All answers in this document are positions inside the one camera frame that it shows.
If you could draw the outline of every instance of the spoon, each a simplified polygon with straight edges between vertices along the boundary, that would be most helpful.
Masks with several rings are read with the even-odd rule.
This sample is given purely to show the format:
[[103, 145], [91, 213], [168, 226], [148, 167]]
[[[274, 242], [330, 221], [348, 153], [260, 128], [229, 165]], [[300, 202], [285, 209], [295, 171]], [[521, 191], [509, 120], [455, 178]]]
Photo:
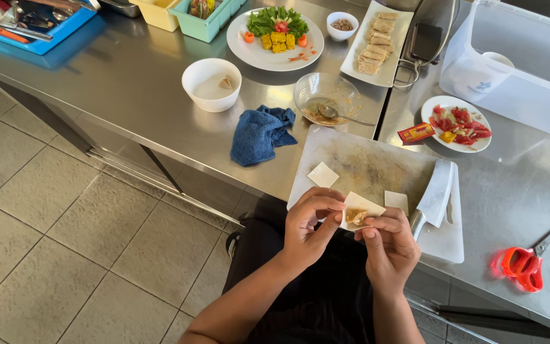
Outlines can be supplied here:
[[58, 23], [65, 21], [73, 14], [73, 11], [70, 9], [61, 9], [60, 7], [55, 7], [52, 9], [52, 15]]
[[367, 125], [369, 127], [376, 126], [375, 123], [371, 123], [371, 122], [367, 122], [367, 121], [361, 121], [359, 119], [355, 119], [355, 118], [351, 118], [351, 117], [347, 117], [347, 116], [341, 116], [336, 109], [334, 109], [330, 106], [327, 106], [327, 105], [320, 104], [318, 106], [318, 109], [319, 109], [321, 115], [324, 116], [325, 118], [345, 118], [345, 119], [348, 119], [350, 121], [354, 121], [354, 122], [362, 124], [362, 125]]

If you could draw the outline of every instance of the black pants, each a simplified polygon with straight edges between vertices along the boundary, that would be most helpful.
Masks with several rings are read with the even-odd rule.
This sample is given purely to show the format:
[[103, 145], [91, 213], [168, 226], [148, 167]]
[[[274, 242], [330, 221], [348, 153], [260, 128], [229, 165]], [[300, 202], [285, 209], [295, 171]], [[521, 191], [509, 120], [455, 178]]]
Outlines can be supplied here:
[[[241, 221], [246, 229], [237, 245], [223, 293], [283, 249], [286, 212], [277, 215], [271, 210], [256, 209], [251, 218]], [[373, 291], [366, 276], [366, 248], [350, 234], [353, 233], [339, 229], [322, 257], [282, 290], [269, 312], [327, 300], [357, 343], [373, 343]]]

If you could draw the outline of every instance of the hand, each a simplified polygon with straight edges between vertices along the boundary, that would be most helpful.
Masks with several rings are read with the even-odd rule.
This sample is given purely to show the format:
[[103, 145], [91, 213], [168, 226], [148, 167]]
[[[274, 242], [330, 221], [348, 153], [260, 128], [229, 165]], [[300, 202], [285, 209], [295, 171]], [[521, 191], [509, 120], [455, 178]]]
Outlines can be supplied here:
[[354, 238], [364, 238], [366, 242], [369, 253], [366, 274], [377, 297], [392, 299], [402, 294], [406, 279], [419, 261], [421, 249], [400, 208], [386, 207], [381, 216], [367, 217], [364, 222], [372, 227], [357, 230]]
[[[305, 192], [286, 216], [286, 236], [281, 255], [299, 273], [317, 262], [343, 219], [345, 196], [325, 187]], [[316, 230], [318, 219], [324, 223]]]

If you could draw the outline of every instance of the glass bowl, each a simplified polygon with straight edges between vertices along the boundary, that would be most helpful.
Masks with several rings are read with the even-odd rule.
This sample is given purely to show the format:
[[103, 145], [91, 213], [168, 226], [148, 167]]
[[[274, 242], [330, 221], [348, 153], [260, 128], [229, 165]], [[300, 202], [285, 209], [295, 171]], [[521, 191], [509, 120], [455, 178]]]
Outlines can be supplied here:
[[323, 104], [337, 110], [341, 116], [356, 118], [360, 114], [360, 92], [342, 76], [311, 73], [294, 85], [294, 103], [300, 113], [313, 123], [333, 127], [349, 122], [345, 118], [325, 118], [318, 111]]

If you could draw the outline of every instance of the phone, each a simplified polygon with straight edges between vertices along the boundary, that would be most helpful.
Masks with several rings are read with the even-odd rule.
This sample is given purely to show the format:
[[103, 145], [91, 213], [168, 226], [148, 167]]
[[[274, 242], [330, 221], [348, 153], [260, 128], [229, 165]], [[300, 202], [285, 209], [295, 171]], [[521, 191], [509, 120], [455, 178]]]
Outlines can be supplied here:
[[411, 38], [411, 56], [424, 61], [435, 58], [441, 46], [441, 37], [441, 27], [417, 23]]

